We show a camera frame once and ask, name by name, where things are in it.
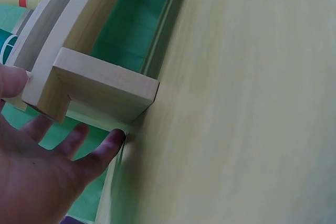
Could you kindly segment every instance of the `teal object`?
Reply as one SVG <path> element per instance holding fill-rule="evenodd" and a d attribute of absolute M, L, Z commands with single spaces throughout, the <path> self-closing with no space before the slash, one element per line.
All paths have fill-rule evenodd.
<path fill-rule="evenodd" d="M 5 64 L 12 51 L 17 36 L 0 29 L 0 63 Z"/>

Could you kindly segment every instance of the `skin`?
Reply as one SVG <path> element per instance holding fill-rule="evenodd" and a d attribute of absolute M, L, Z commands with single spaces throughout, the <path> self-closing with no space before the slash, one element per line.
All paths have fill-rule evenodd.
<path fill-rule="evenodd" d="M 24 88 L 23 69 L 0 65 L 0 97 L 15 97 Z M 5 102 L 1 100 L 2 110 Z M 88 135 L 78 124 L 53 150 L 38 145 L 52 125 L 40 115 L 21 129 L 0 114 L 1 223 L 59 223 L 84 188 L 100 176 L 117 155 L 125 134 L 113 130 L 101 145 L 76 161 L 71 158 Z"/>

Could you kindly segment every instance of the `wooden slat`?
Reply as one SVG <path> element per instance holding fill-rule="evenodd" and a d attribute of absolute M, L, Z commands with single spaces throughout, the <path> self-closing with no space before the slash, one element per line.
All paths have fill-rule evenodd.
<path fill-rule="evenodd" d="M 20 35 L 33 12 L 33 10 L 28 9 L 24 11 L 24 13 L 21 15 L 21 18 L 18 20 L 15 27 L 13 28 L 12 34 Z"/>
<path fill-rule="evenodd" d="M 131 123 L 153 103 L 159 85 L 157 80 L 67 48 L 60 51 L 54 69 L 72 101 L 123 123 Z"/>
<path fill-rule="evenodd" d="M 44 42 L 69 0 L 42 0 L 28 20 L 6 65 L 31 71 Z"/>
<path fill-rule="evenodd" d="M 334 223 L 335 20 L 335 0 L 185 0 L 110 223 Z"/>
<path fill-rule="evenodd" d="M 32 69 L 30 82 L 23 92 L 23 100 L 42 112 L 51 112 L 53 106 L 50 103 L 50 94 L 59 93 L 52 90 L 55 80 L 50 76 L 53 63 L 64 45 L 80 52 L 89 53 L 96 41 L 100 29 L 111 12 L 117 0 L 70 0 L 63 13 L 58 18 L 54 28 L 50 32 L 38 59 Z M 61 120 L 61 110 L 54 110 L 50 114 L 52 118 Z"/>

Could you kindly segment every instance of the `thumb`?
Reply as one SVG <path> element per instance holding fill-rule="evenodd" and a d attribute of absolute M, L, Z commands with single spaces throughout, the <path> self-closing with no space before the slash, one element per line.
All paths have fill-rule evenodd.
<path fill-rule="evenodd" d="M 1 98 L 11 98 L 19 95 L 27 80 L 28 76 L 24 69 L 0 65 Z"/>

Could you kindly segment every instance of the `wood grain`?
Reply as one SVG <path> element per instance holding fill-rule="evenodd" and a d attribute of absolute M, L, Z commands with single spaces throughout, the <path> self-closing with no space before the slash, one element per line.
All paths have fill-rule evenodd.
<path fill-rule="evenodd" d="M 184 1 L 121 165 L 125 223 L 335 223 L 335 3 Z"/>
<path fill-rule="evenodd" d="M 54 70 L 72 101 L 122 123 L 131 123 L 153 103 L 159 85 L 157 80 L 67 48 L 61 49 Z"/>

